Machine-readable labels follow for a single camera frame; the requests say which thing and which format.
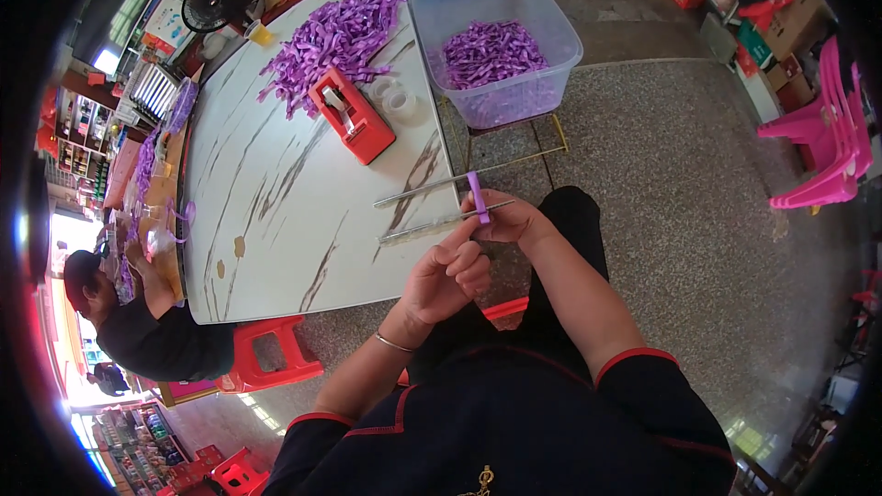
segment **clear plastic container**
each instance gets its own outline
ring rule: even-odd
[[[475,129],[498,127],[548,113],[560,105],[570,70],[582,59],[582,43],[554,0],[408,0],[432,86],[449,97]],[[469,22],[518,20],[539,44],[548,68],[474,89],[448,83],[441,51]]]

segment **black shirt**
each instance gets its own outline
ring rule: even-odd
[[[123,373],[119,368],[113,365],[96,364],[94,376],[98,378],[98,389],[101,389],[105,395],[118,395],[117,391],[125,392],[131,388],[123,379]]]
[[[142,295],[108,314],[97,342],[116,364],[149,380],[195,381],[219,368],[215,331],[220,329],[196,324],[186,304],[157,321]]]
[[[674,358],[627,351],[595,381],[479,350],[355,423],[295,419],[263,494],[729,494],[729,445]]]

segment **white marble table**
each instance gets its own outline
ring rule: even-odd
[[[329,0],[304,0],[269,25],[279,40]],[[458,211],[453,184],[398,206],[377,199],[452,176],[407,5],[371,65],[417,95],[397,140],[362,166],[324,118],[258,92],[278,44],[248,43],[204,84],[192,121],[183,202],[197,215],[184,247],[184,279],[198,323],[310,313],[400,296],[407,274],[444,234],[388,248],[377,238]]]

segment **person's knee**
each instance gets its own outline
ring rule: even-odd
[[[578,186],[560,186],[551,191],[543,200],[544,206],[564,205],[568,207],[586,207],[592,212],[599,213],[600,206],[590,195]]]

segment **bracelet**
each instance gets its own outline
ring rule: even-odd
[[[374,337],[376,337],[382,343],[389,345],[393,349],[403,350],[404,352],[413,352],[413,349],[408,349],[407,347],[402,347],[400,345],[396,345],[393,342],[389,341],[385,337],[381,336],[379,331],[374,332]]]

